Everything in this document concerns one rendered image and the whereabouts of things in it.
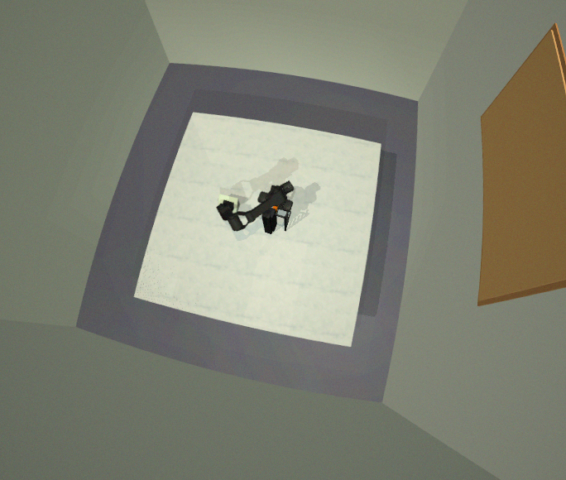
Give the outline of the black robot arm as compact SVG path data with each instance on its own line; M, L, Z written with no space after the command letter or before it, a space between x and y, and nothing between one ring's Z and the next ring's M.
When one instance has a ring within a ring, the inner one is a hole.
M219 204L216 207L216 210L221 215L223 220L229 221L231 227L233 228L233 231L239 231L244 229L249 223L255 221L258 216L265 213L272 206L283 204L288 198L286 194L291 191L294 191L294 186L290 181L287 181L280 186L272 185L271 190L266 193L267 199L261 202L255 208L248 210L247 212L237 211L236 213L234 213L234 203L227 200L224 200L222 204ZM248 222L243 225L238 215L245 216Z

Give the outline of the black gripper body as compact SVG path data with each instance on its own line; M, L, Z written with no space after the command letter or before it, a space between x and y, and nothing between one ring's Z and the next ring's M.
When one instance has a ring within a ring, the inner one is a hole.
M267 193L267 192L261 192L261 193L259 194L259 196L258 196L258 198L257 198L257 201L258 201L259 203L261 203L261 202L263 202L265 199L267 199L266 193ZM283 204L280 204L279 206L282 207L284 211L286 211L286 212L289 211L289 212L290 212L291 207L292 207L292 204L293 204L293 201L292 201L292 200L286 199L286 201L285 201Z

